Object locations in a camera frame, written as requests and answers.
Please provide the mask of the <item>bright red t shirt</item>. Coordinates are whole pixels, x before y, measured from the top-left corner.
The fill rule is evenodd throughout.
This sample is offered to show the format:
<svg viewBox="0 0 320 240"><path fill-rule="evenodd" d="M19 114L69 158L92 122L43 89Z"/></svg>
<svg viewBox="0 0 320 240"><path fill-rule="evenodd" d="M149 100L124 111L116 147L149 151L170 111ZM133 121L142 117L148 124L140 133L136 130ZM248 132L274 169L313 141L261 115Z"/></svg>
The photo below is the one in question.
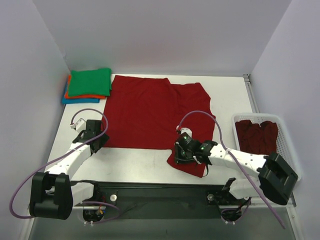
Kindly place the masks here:
<svg viewBox="0 0 320 240"><path fill-rule="evenodd" d="M200 142L212 140L210 103L199 82L173 84L168 78L117 75L103 112L109 136L105 147L172 150L179 124Z"/></svg>

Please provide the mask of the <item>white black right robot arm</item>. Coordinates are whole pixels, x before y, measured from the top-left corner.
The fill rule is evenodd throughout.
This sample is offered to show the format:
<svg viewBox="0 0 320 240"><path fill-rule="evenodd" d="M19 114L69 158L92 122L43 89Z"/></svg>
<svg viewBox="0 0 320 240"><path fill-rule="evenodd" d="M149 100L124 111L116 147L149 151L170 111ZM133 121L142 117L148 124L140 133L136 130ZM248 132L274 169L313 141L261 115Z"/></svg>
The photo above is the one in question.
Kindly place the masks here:
<svg viewBox="0 0 320 240"><path fill-rule="evenodd" d="M186 132L174 143L174 159L178 164L199 163L222 166L244 174L246 181L235 180L221 192L222 200L233 204L238 199L251 197L259 187L271 202L285 206L299 179L294 169L278 153L252 154L223 147L212 140L200 142Z"/></svg>

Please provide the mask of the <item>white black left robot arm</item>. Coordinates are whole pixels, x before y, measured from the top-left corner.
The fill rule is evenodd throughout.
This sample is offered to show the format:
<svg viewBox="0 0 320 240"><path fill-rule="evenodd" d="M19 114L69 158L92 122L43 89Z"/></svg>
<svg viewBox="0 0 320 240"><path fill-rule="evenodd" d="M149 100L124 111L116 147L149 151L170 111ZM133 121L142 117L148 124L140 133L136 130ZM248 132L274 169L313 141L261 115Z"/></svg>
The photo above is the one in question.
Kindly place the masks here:
<svg viewBox="0 0 320 240"><path fill-rule="evenodd" d="M102 120L87 120L67 151L69 154L46 172L37 172L31 181L29 214L32 217L66 220L73 206L85 201L95 206L101 193L92 183L76 183L71 179L80 166L97 153L109 140L103 133Z"/></svg>

